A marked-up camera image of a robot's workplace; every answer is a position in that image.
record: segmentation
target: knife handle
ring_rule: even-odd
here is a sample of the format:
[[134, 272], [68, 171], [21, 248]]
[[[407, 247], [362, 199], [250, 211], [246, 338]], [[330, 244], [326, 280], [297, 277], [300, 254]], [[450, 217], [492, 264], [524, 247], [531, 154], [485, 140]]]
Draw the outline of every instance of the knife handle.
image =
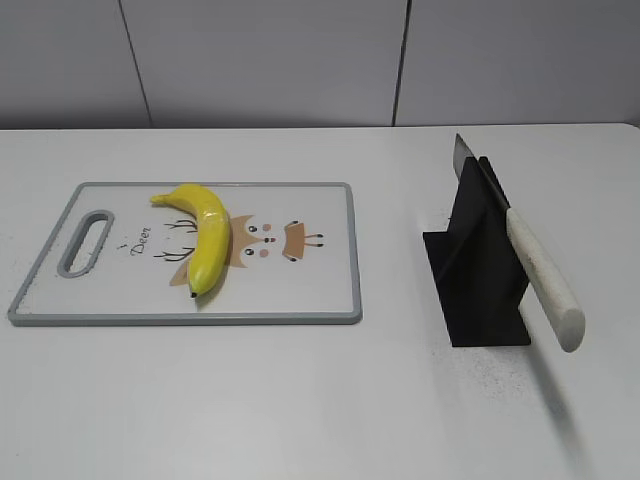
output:
[[507, 210], [507, 236], [565, 352], [580, 346], [585, 317], [569, 284], [529, 226], [513, 208]]

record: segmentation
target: white table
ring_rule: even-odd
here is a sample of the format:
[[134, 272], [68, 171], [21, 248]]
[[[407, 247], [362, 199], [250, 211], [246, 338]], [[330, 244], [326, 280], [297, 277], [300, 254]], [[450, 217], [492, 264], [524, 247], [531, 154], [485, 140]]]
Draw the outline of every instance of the white table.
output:
[[[565, 354], [453, 349], [421, 232], [444, 229], [454, 134], [488, 155], [587, 314]], [[6, 310], [73, 188], [345, 181], [355, 326], [0, 322], [2, 479], [562, 479], [640, 475], [640, 130], [626, 125], [0, 133]]]

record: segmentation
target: knife stand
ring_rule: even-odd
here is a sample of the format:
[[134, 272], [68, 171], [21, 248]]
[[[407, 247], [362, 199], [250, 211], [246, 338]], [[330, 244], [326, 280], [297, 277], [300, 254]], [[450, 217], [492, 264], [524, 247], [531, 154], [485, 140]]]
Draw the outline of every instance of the knife stand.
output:
[[518, 311], [529, 280], [481, 168], [501, 190], [486, 157], [467, 158], [447, 231], [422, 234], [451, 345], [529, 345]]

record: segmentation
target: yellow banana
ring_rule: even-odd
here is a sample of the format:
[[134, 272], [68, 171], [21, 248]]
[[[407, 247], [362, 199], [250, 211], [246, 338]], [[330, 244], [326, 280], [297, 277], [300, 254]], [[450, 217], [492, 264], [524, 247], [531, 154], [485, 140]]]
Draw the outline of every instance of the yellow banana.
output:
[[151, 203], [170, 205], [196, 218], [198, 243], [188, 267], [191, 297], [211, 290], [222, 273], [229, 249], [229, 217], [220, 199], [202, 185], [185, 183], [167, 195], [154, 195]]

